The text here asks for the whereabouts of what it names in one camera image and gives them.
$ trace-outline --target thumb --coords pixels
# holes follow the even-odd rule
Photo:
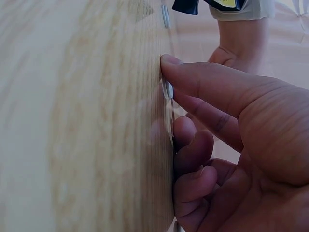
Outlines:
[[[283,83],[216,63],[182,63],[170,55],[161,57],[161,70],[180,92],[200,98],[235,118],[251,102]]]

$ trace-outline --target person's arm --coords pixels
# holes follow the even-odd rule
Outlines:
[[[244,62],[247,70],[258,67],[268,44],[268,19],[218,21],[220,48]]]
[[[221,12],[211,6],[210,11],[219,24],[219,51],[235,55],[231,67],[254,73],[268,44],[268,18],[275,15],[274,1],[246,0],[239,12]],[[214,53],[215,60],[220,60],[218,54]]]

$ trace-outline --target yellow label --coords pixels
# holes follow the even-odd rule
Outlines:
[[[214,0],[214,1],[225,7],[231,7],[231,8],[236,7],[235,0]]]

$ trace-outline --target light wood surface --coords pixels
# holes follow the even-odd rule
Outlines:
[[[0,232],[165,232],[156,0],[0,1]]]

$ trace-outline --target fingernail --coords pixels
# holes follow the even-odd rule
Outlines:
[[[180,59],[177,59],[176,57],[173,57],[169,54],[164,54],[162,57],[162,60],[171,64],[182,64],[183,62]]]
[[[193,179],[199,179],[205,168],[202,168],[193,174]]]

